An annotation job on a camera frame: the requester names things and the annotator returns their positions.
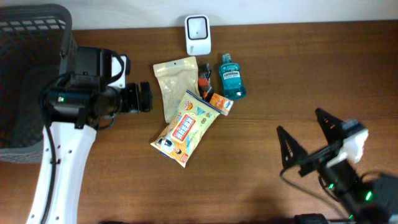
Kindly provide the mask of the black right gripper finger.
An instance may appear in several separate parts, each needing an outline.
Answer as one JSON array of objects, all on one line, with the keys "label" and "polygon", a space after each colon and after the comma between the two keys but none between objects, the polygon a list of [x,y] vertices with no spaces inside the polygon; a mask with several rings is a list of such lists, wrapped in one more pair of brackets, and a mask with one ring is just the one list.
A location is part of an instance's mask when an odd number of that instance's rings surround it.
[{"label": "black right gripper finger", "polygon": [[328,145],[342,145],[344,134],[341,125],[343,124],[343,121],[321,108],[317,108],[315,110],[315,114]]},{"label": "black right gripper finger", "polygon": [[282,127],[277,127],[283,168],[290,168],[305,160],[307,151]]}]

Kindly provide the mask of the beige kraft paper pouch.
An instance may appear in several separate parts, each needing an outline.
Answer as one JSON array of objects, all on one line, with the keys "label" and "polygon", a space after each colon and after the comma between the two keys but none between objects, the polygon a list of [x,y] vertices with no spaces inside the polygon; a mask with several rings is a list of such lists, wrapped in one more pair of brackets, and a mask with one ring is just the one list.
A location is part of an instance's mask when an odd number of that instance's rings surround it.
[{"label": "beige kraft paper pouch", "polygon": [[200,96],[198,65],[195,56],[153,65],[164,106],[164,118],[170,123],[185,92]]}]

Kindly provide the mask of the yellow wet wipes pack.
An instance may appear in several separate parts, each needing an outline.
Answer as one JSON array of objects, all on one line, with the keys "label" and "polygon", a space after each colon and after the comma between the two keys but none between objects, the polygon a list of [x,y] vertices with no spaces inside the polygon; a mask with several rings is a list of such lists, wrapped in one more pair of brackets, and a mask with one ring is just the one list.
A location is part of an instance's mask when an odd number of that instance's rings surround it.
[{"label": "yellow wet wipes pack", "polygon": [[151,146],[182,167],[221,111],[187,90],[169,125]]}]

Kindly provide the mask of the black and red snack packet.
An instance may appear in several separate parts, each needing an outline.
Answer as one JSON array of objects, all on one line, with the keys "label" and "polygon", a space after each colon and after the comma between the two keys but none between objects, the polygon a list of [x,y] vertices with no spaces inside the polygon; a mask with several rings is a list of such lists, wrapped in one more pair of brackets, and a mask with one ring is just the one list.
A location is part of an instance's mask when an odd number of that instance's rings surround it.
[{"label": "black and red snack packet", "polygon": [[205,101],[210,101],[214,94],[214,89],[211,86],[211,66],[210,64],[203,64],[198,67],[198,89],[200,96]]}]

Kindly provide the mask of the orange tissue pack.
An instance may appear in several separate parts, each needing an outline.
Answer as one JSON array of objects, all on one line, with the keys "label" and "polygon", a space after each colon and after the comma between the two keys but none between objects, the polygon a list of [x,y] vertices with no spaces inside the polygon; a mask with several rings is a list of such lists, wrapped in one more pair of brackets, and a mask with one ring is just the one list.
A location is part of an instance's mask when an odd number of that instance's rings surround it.
[{"label": "orange tissue pack", "polygon": [[233,107],[234,101],[214,93],[210,99],[210,104],[220,110],[221,114],[227,116]]}]

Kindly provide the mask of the blue mouthwash bottle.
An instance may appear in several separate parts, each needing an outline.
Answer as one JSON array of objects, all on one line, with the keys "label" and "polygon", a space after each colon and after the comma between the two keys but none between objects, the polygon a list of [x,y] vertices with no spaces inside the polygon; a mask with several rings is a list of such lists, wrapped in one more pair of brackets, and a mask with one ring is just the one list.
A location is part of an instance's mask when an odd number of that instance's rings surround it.
[{"label": "blue mouthwash bottle", "polygon": [[230,100],[238,100],[246,96],[246,88],[241,78],[241,67],[238,63],[232,61],[230,54],[222,55],[219,75],[223,85],[224,97]]}]

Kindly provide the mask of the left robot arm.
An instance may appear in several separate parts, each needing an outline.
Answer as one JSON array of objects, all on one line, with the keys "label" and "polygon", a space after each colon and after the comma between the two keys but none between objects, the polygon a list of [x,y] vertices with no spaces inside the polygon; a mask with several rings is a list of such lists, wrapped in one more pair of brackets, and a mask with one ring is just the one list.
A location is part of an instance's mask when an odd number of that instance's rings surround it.
[{"label": "left robot arm", "polygon": [[75,66],[39,95],[43,151],[28,223],[76,223],[85,164],[98,131],[116,117],[152,110],[149,83],[127,83],[131,60],[108,49],[79,47]]}]

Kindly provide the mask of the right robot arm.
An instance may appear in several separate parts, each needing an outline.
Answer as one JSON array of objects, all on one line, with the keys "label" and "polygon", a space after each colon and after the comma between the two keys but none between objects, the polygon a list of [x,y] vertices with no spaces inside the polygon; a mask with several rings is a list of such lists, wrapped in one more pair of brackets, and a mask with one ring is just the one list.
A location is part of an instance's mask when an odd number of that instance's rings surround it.
[{"label": "right robot arm", "polygon": [[[282,156],[280,178],[291,187],[331,207],[341,223],[397,223],[397,176],[374,170],[365,180],[354,167],[364,154],[369,130],[356,119],[343,121],[321,108],[315,110],[327,145],[309,154],[282,126],[277,127]],[[301,177],[318,173],[327,198],[285,178],[298,167]]]}]

